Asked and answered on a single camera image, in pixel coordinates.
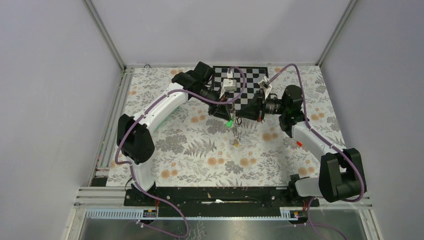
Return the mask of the green tag key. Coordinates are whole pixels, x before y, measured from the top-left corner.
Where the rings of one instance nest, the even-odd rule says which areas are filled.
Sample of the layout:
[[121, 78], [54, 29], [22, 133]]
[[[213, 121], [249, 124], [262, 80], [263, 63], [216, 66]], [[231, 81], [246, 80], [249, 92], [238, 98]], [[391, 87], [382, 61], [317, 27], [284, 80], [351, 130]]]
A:
[[232, 125], [233, 125], [233, 121], [232, 121], [232, 120], [230, 120], [230, 121], [228, 121], [228, 122], [226, 123], [226, 127], [227, 127], [227, 128], [231, 128], [231, 127], [232, 127]]

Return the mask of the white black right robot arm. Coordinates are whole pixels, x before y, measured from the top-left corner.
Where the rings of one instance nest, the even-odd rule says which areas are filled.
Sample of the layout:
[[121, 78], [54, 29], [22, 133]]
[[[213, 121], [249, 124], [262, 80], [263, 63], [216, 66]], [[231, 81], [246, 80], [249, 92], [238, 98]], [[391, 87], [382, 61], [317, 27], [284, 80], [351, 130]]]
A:
[[281, 98], [266, 97], [262, 89], [257, 91], [235, 115], [257, 122], [265, 115], [277, 115], [281, 130], [320, 161], [318, 177], [289, 182], [291, 189], [286, 198], [291, 205], [299, 206], [307, 197], [324, 198], [330, 203], [359, 201], [367, 191], [361, 154], [355, 148], [343, 149], [325, 139], [309, 124], [304, 108], [303, 89], [289, 85]]

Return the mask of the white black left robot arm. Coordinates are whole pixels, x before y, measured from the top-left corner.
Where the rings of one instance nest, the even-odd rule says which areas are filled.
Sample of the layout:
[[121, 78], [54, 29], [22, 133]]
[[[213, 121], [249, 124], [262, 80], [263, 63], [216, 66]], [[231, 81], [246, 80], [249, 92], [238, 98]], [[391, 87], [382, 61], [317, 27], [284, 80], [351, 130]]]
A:
[[140, 112], [119, 117], [117, 154], [125, 156], [123, 164], [130, 166], [133, 186], [137, 189], [135, 197], [142, 205], [148, 206], [155, 200], [155, 192], [151, 189], [155, 185], [152, 133], [172, 112], [190, 98], [196, 98], [208, 105], [209, 115], [226, 121], [231, 119], [224, 94], [209, 85], [214, 75], [214, 69], [200, 61], [193, 70], [177, 73], [164, 92]]

